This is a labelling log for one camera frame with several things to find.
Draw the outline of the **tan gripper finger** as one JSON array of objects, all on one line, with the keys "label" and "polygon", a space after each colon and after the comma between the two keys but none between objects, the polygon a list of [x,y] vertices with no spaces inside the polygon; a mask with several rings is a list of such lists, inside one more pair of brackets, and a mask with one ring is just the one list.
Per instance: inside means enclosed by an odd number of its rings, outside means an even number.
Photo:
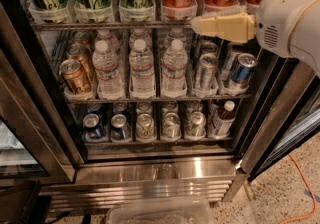
[{"label": "tan gripper finger", "polygon": [[197,34],[218,37],[236,43],[246,43],[255,37],[255,17],[247,13],[223,16],[198,16],[191,21]]}]

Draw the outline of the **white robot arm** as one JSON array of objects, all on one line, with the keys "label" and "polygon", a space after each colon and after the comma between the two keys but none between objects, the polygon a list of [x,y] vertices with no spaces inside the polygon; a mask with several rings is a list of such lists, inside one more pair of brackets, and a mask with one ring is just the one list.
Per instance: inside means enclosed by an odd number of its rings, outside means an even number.
[{"label": "white robot arm", "polygon": [[320,77],[320,0],[262,0],[253,14],[205,14],[194,18],[191,28],[237,43],[255,38],[262,48],[296,58]]}]

